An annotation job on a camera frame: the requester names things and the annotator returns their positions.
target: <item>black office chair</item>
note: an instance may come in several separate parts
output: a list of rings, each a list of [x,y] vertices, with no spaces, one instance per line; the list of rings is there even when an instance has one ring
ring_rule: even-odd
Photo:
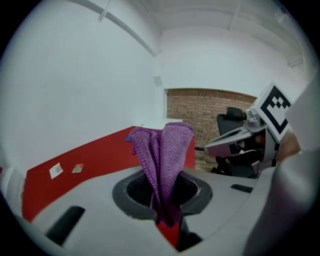
[[[218,114],[216,121],[221,136],[244,124],[243,111],[236,107],[227,107],[226,114]],[[215,160],[218,163],[218,166],[212,168],[211,172],[242,178],[256,178],[255,173],[251,168],[251,163],[257,161],[259,158],[260,153],[258,152],[250,152],[245,155],[227,158],[217,156]]]

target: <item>small card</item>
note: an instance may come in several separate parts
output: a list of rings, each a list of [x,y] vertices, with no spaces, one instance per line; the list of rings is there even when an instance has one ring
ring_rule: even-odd
[[[76,164],[76,165],[74,166],[74,168],[73,168],[72,173],[73,173],[73,174],[81,173],[83,167],[84,167],[84,164],[83,164],[83,163]]]
[[[51,176],[51,180],[61,174],[64,170],[62,170],[60,163],[58,162],[54,167],[52,167],[49,172]]]

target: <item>ceiling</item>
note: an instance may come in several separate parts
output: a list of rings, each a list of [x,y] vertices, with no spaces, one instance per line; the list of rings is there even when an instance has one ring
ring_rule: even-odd
[[[281,52],[288,63],[303,58],[295,31],[288,25],[290,23],[288,16],[273,0],[140,0],[140,2],[153,13],[163,30],[213,26],[248,34]]]

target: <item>purple towel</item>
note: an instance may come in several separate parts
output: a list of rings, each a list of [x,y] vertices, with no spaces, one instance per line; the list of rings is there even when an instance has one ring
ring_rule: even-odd
[[[180,210],[172,203],[172,192],[193,135],[189,125],[179,122],[167,123],[163,130],[137,127],[129,134],[133,153],[154,191],[151,206],[158,213],[158,221],[167,226],[180,220]]]

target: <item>wooden floor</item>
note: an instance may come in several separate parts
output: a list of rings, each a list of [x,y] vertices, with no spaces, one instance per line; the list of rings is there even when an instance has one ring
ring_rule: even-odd
[[[205,152],[195,151],[195,169],[203,172],[210,172],[213,167],[217,167],[215,157],[206,155]]]

